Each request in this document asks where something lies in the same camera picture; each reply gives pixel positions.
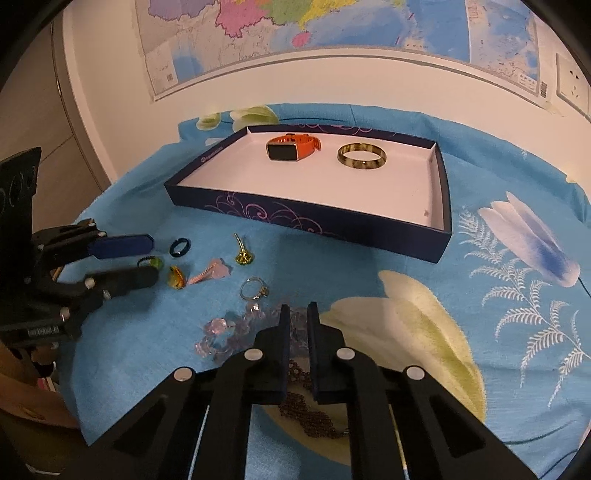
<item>barcode label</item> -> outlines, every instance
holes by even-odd
[[[60,328],[55,325],[49,327],[29,328],[27,329],[27,333],[29,338],[35,338],[60,333]]]

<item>white fern pattern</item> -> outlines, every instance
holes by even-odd
[[[496,325],[495,339],[498,341],[501,330],[510,323],[541,326],[541,330],[530,336],[527,342],[525,355],[521,360],[519,386],[522,387],[524,385],[527,367],[537,353],[561,343],[567,342],[572,344],[572,351],[562,360],[562,363],[558,367],[558,382],[548,401],[548,407],[550,407],[560,392],[567,376],[579,367],[583,360],[591,359],[591,356],[583,350],[577,331],[576,316],[578,311],[570,319],[571,335],[569,335],[565,333],[560,324],[560,311],[563,307],[568,306],[567,303],[560,300],[552,300],[550,302],[548,317],[546,318],[542,314],[540,291],[543,287],[550,286],[550,284],[538,279],[532,279],[528,283],[527,275],[534,272],[535,269],[520,267],[521,260],[518,257],[505,261],[505,256],[509,253],[509,249],[502,248],[497,250],[499,241],[488,228],[486,222],[465,208],[460,213],[459,226],[459,233],[468,237],[461,241],[460,244],[469,244],[477,248],[477,250],[464,255],[464,258],[477,257],[488,262],[488,264],[472,270],[470,277],[484,274],[507,283],[507,285],[492,287],[482,298],[482,306],[490,299],[495,298],[524,304],[507,310]]]

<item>power socket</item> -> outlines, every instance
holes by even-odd
[[[556,54],[558,71],[557,94],[562,100],[574,106],[579,112],[589,114],[589,84],[579,66]]]

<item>smartwatch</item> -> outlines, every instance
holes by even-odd
[[[315,150],[320,150],[320,140],[308,134],[285,134],[267,142],[267,154],[271,160],[298,161]]]

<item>purple map region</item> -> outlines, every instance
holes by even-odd
[[[150,0],[148,13],[163,20],[179,20],[181,15],[196,17],[215,0]]]

